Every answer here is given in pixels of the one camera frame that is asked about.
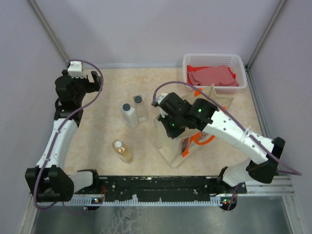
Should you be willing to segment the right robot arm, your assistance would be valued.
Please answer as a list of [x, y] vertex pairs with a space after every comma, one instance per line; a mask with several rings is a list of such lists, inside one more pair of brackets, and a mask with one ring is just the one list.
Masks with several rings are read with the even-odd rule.
[[229, 193], [236, 185], [250, 180], [263, 184], [272, 182], [278, 163], [269, 153], [280, 158], [284, 139], [270, 139], [247, 129], [242, 130], [233, 118], [203, 98], [190, 104], [176, 93], [169, 93], [159, 96], [156, 104], [161, 111], [158, 121], [163, 124], [168, 137], [177, 138], [186, 128], [197, 129], [228, 142], [249, 157], [221, 170], [217, 184], [220, 191]]

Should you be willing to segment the clear bottle black cap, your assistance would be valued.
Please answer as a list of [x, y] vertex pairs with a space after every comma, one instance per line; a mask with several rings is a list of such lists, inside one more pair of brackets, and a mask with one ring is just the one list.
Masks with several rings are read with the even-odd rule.
[[133, 101], [139, 123], [146, 122], [147, 114], [142, 96], [141, 95], [133, 96]]

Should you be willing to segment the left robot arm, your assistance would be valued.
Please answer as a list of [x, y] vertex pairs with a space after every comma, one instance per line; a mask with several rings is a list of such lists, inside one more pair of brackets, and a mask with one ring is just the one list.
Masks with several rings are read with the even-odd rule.
[[85, 108], [82, 101], [87, 93], [99, 94], [102, 88], [102, 74], [92, 71], [91, 75], [92, 82], [87, 76], [75, 78], [63, 70], [62, 76], [55, 81], [58, 99], [52, 134], [41, 159], [25, 172], [36, 203], [67, 202], [82, 189], [93, 194], [101, 189], [96, 170], [80, 170], [73, 175], [64, 171], [69, 146], [82, 120]]

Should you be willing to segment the canvas bag orange handles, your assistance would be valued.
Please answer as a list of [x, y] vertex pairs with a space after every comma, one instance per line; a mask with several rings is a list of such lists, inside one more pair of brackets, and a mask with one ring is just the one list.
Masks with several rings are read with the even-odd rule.
[[[232, 101], [234, 100], [233, 95], [217, 94], [213, 86], [208, 86], [203, 89], [200, 88], [200, 90], [225, 109], [229, 109]], [[187, 100], [190, 104], [193, 104], [196, 99], [205, 97], [198, 91], [192, 91], [183, 95], [181, 98]], [[160, 122], [161, 118], [162, 116], [159, 114], [154, 119], [156, 147], [172, 167], [177, 167], [180, 163], [187, 159], [187, 157], [195, 153], [203, 146], [209, 144], [214, 139], [213, 135], [188, 128], [186, 128], [185, 131], [177, 138], [171, 139], [167, 136], [165, 127]]]

